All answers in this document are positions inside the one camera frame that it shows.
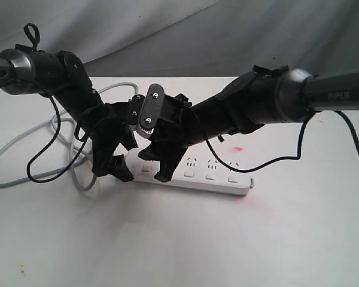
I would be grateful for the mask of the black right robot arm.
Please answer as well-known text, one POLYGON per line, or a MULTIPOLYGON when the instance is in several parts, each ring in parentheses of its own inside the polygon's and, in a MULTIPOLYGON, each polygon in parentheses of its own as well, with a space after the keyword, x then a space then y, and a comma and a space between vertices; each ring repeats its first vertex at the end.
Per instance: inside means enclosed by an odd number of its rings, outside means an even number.
POLYGON ((259 66, 229 83, 218 94, 192 105, 170 97, 158 85, 149 88, 142 107, 140 135, 150 144, 139 152, 157 161, 155 177, 168 182, 188 147, 224 134, 247 135, 267 124, 299 123, 333 111, 344 116, 359 110, 359 71, 313 75, 303 69, 259 66))

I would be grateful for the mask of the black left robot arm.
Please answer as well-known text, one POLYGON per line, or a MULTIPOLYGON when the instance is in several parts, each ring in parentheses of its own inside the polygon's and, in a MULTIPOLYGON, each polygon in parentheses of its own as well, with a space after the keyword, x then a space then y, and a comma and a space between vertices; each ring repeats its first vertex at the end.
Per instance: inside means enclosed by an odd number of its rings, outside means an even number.
POLYGON ((73 53, 7 49, 0 52, 0 89, 8 94, 40 94, 53 104, 60 103, 74 119, 78 141, 92 142, 92 172, 97 177, 112 175, 123 182, 133 175, 119 145, 136 148, 127 124, 127 102, 104 103, 81 60, 73 53))

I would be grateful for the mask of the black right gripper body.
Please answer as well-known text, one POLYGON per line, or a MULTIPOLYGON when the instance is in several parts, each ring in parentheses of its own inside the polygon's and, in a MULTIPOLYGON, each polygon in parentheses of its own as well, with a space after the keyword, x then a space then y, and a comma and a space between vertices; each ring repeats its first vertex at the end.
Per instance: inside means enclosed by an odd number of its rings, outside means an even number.
POLYGON ((155 143, 160 151, 160 160, 181 160, 185 149, 179 147, 181 135, 180 113, 190 108, 192 103, 183 94, 175 97, 165 95, 161 114, 157 120, 153 135, 148 139, 155 143))

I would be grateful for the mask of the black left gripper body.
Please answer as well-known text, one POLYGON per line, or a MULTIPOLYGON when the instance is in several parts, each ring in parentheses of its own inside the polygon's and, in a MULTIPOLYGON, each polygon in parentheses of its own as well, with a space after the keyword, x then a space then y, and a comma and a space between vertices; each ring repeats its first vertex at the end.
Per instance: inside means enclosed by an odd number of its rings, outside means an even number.
POLYGON ((101 103, 81 115, 80 128, 92 140, 93 167, 108 167, 119 144, 128 151, 138 146, 127 122, 128 107, 128 102, 101 103))

